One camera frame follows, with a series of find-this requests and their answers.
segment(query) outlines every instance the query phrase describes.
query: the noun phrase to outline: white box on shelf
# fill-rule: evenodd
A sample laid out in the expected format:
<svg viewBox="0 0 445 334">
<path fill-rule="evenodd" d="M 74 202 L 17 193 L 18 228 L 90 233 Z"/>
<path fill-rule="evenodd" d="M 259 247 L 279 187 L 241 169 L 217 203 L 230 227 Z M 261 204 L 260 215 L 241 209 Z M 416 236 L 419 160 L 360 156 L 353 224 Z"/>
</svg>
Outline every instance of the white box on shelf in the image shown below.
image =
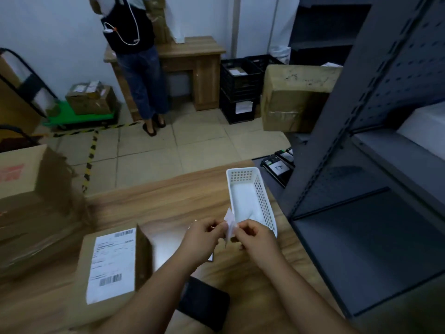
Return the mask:
<svg viewBox="0 0 445 334">
<path fill-rule="evenodd" d="M 264 187 L 263 178 L 256 167 L 242 167 L 226 171 L 230 203 L 235 221 L 256 220 L 278 235 L 274 212 Z"/>
<path fill-rule="evenodd" d="M 445 160 L 445 102 L 416 109 L 397 132 Z"/>
</svg>

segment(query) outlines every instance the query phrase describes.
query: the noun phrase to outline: person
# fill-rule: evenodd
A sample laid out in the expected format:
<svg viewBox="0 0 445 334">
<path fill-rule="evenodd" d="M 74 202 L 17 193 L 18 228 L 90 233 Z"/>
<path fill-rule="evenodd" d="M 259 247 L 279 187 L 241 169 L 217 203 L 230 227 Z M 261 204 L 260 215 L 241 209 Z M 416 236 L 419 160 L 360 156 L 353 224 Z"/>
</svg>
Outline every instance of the person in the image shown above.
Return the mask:
<svg viewBox="0 0 445 334">
<path fill-rule="evenodd" d="M 148 0 L 89 0 L 99 15 L 103 33 L 130 87 L 131 96 L 150 136 L 165 127 L 169 110 L 167 89 L 154 46 L 153 24 L 147 17 Z"/>
<path fill-rule="evenodd" d="M 173 256 L 95 334 L 164 333 L 189 276 L 207 261 L 227 229 L 226 222 L 212 218 L 195 221 Z M 248 219 L 234 233 L 275 287 L 298 333 L 358 333 L 287 263 L 269 228 Z"/>
</svg>

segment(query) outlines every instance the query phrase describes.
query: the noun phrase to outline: jeans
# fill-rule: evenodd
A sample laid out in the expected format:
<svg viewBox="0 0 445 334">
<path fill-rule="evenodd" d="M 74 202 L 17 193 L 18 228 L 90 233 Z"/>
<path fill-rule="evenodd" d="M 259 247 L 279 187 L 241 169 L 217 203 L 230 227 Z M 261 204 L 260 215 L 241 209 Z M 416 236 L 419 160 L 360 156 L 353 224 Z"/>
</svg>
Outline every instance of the jeans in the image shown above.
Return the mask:
<svg viewBox="0 0 445 334">
<path fill-rule="evenodd" d="M 169 103 L 156 47 L 135 54 L 116 54 L 142 119 L 167 113 Z"/>
</svg>

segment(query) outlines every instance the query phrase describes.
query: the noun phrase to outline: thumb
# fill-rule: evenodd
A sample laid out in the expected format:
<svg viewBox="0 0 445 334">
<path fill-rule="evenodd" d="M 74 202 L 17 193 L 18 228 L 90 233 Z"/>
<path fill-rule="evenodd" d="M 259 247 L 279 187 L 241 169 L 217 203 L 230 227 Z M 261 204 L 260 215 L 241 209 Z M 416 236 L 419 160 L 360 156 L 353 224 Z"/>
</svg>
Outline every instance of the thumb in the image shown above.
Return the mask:
<svg viewBox="0 0 445 334">
<path fill-rule="evenodd" d="M 223 222 L 221 224 L 219 224 L 218 226 L 216 226 L 211 232 L 210 234 L 216 239 L 218 240 L 219 238 L 224 238 L 224 234 L 225 232 L 229 229 L 229 225 L 227 224 L 227 222 Z"/>
<path fill-rule="evenodd" d="M 238 225 L 234 227 L 233 234 L 243 245 L 246 245 L 250 240 L 250 236 Z"/>
</svg>

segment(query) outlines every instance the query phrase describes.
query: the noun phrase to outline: white cable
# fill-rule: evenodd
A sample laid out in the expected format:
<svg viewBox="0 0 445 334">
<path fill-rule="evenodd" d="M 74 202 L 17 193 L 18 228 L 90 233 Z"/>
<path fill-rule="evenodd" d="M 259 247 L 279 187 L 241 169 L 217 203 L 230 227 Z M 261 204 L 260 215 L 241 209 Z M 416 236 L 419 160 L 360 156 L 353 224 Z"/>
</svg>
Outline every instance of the white cable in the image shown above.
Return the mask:
<svg viewBox="0 0 445 334">
<path fill-rule="evenodd" d="M 121 41 L 122 41 L 123 43 L 125 43 L 125 44 L 127 44 L 127 45 L 129 45 L 129 46 L 135 46 L 136 44 L 139 43 L 139 41 L 141 40 L 141 37 L 140 37 L 140 35 L 139 35 L 139 27 L 138 27 L 138 25 L 137 25 L 136 18 L 134 17 L 133 11 L 131 10 L 131 6 L 130 6 L 130 3 L 128 2 L 128 0 L 127 0 L 127 4 L 128 4 L 128 8 L 130 9 L 131 15 L 133 16 L 134 23 L 136 24 L 136 30 L 137 30 L 137 40 L 136 40 L 136 43 L 133 43 L 133 44 L 126 43 L 126 42 L 122 39 L 121 35 L 119 34 L 119 32 L 118 32 L 117 30 L 116 30 L 116 34 L 119 36 L 119 38 L 121 39 Z M 109 24 L 108 22 L 104 22 L 104 26 L 105 26 L 106 24 L 108 24 L 112 29 L 114 29 L 114 26 L 112 26 L 112 25 Z"/>
</svg>

